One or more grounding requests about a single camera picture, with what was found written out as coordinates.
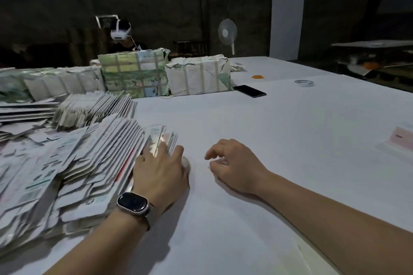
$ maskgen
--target vr headset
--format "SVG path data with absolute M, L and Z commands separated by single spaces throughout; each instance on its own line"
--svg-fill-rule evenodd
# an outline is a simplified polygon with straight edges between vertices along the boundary
M 124 29 L 119 30 L 119 21 L 116 21 L 116 29 L 110 31 L 110 36 L 114 40 L 125 40 L 129 36 L 129 32 L 131 31 L 132 27 L 129 24 L 129 28 L 127 31 Z

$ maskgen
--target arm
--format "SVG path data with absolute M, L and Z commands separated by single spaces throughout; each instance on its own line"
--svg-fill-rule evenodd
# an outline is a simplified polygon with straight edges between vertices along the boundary
M 183 147 L 172 156 L 162 142 L 156 158 L 144 149 L 133 169 L 132 191 L 146 197 L 160 215 L 188 188 L 188 173 L 182 169 Z M 114 274 L 125 265 L 139 240 L 147 231 L 145 219 L 115 209 L 109 217 L 75 246 L 46 275 Z
M 412 233 L 271 173 L 234 139 L 221 139 L 205 159 L 216 157 L 210 167 L 221 181 L 269 203 L 344 274 L 411 274 Z

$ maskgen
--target white table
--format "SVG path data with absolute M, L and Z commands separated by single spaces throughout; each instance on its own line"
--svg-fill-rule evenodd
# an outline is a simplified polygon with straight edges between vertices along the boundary
M 139 100 L 139 121 L 178 132 L 192 171 L 189 194 L 145 235 L 131 274 L 336 274 L 272 210 L 215 182 L 203 157 L 220 138 L 245 143 L 297 184 L 413 231 L 412 167 L 376 148 L 395 126 L 413 122 L 411 93 L 266 57 L 235 61 L 248 72 L 233 73 L 234 82 L 267 96 Z M 265 79 L 251 79 L 256 74 Z M 298 87 L 296 79 L 315 86 Z M 48 257 L 26 252 L 0 267 L 37 274 L 80 240 L 64 239 L 51 250 L 45 243 Z

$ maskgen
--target black smartphone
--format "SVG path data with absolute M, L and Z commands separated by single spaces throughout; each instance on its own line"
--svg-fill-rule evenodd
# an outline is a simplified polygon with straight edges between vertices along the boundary
M 249 87 L 247 85 L 239 85 L 239 86 L 235 86 L 234 90 L 238 90 L 241 93 L 244 93 L 245 95 L 249 95 L 252 98 L 257 98 L 257 97 L 261 97 L 261 96 L 266 96 L 267 94 L 257 90 L 255 88 Z

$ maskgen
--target tape roll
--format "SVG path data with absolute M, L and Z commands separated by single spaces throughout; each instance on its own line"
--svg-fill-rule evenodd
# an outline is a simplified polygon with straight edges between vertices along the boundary
M 306 79 L 299 79 L 294 82 L 300 87 L 313 87 L 315 85 L 313 81 L 309 81 Z

